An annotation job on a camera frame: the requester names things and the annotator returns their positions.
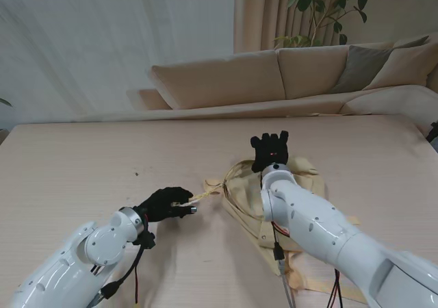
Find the white table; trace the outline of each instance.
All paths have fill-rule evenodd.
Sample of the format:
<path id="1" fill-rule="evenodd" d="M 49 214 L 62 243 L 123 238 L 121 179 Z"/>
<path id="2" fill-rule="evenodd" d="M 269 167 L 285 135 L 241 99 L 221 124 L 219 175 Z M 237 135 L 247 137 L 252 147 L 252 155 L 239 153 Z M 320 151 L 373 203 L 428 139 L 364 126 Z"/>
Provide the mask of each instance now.
<path id="1" fill-rule="evenodd" d="M 289 152 L 309 158 L 331 202 L 364 231 L 438 264 L 438 154 L 403 118 L 22 125 L 0 146 L 0 306 L 81 223 L 104 222 L 158 188 L 200 193 L 203 179 L 253 156 L 251 136 L 283 129 Z M 214 198 L 157 232 L 139 267 L 144 307 L 287 307 L 280 279 Z M 333 279 L 328 266 L 303 264 Z M 133 284 L 130 277 L 106 307 L 132 307 Z M 328 296 L 300 292 L 296 300 L 325 307 Z"/>

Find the black glove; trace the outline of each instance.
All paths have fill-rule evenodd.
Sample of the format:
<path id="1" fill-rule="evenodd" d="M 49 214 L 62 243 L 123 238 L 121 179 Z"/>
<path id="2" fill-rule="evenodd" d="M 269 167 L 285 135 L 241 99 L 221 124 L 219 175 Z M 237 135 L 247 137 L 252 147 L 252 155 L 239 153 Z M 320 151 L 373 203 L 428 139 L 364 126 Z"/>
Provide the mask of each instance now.
<path id="1" fill-rule="evenodd" d="M 148 222 L 157 222 L 166 218 L 184 217 L 192 214 L 193 206 L 178 207 L 173 203 L 184 204 L 193 194 L 181 187 L 166 187 L 153 193 L 145 202 L 134 210 L 141 216 L 146 216 Z"/>
<path id="2" fill-rule="evenodd" d="M 287 154 L 287 139 L 289 133 L 282 131 L 280 138 L 276 133 L 269 136 L 264 133 L 259 139 L 258 137 L 251 138 L 251 146 L 255 149 L 255 161 L 251 170 L 253 172 L 261 172 L 271 164 L 286 164 L 289 154 Z"/>

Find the sofa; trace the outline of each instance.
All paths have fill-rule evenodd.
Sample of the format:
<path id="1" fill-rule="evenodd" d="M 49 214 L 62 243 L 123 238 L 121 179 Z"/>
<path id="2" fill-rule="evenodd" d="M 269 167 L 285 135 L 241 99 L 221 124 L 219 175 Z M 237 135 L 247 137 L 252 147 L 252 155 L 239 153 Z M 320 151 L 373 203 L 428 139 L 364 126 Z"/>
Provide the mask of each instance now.
<path id="1" fill-rule="evenodd" d="M 395 49 L 415 39 L 355 46 Z M 436 47 L 435 43 L 438 33 L 429 35 L 424 44 Z M 348 51 L 349 46 L 292 48 L 153 66 L 149 77 L 156 90 L 128 92 L 138 113 L 127 119 L 402 114 L 427 133 L 438 120 L 438 66 L 421 85 L 403 83 L 333 94 Z"/>

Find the white wall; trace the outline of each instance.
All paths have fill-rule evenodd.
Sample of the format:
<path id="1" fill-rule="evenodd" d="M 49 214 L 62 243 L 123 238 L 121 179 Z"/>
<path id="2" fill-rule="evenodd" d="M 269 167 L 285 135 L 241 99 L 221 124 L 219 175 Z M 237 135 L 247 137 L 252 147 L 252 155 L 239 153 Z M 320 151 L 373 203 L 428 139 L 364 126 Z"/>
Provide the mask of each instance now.
<path id="1" fill-rule="evenodd" d="M 0 0 L 0 128 L 130 112 L 145 70 L 233 52 L 234 0 Z"/>
<path id="2" fill-rule="evenodd" d="M 368 0 L 362 23 L 357 13 L 343 18 L 348 43 L 398 40 L 438 31 L 438 0 Z"/>

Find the throw pillow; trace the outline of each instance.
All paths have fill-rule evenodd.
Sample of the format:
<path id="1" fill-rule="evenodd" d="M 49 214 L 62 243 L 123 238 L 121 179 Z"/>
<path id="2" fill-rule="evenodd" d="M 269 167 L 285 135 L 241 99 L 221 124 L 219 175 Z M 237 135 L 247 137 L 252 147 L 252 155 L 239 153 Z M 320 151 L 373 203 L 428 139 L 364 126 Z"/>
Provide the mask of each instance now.
<path id="1" fill-rule="evenodd" d="M 364 90 L 417 84 L 425 86 L 427 76 L 438 64 L 438 44 L 395 49 L 380 72 Z"/>
<path id="2" fill-rule="evenodd" d="M 405 43 L 393 49 L 369 49 L 350 46 L 346 67 L 335 87 L 328 94 L 360 91 L 368 86 L 385 65 L 394 49 L 417 47 L 424 44 L 428 36 Z"/>

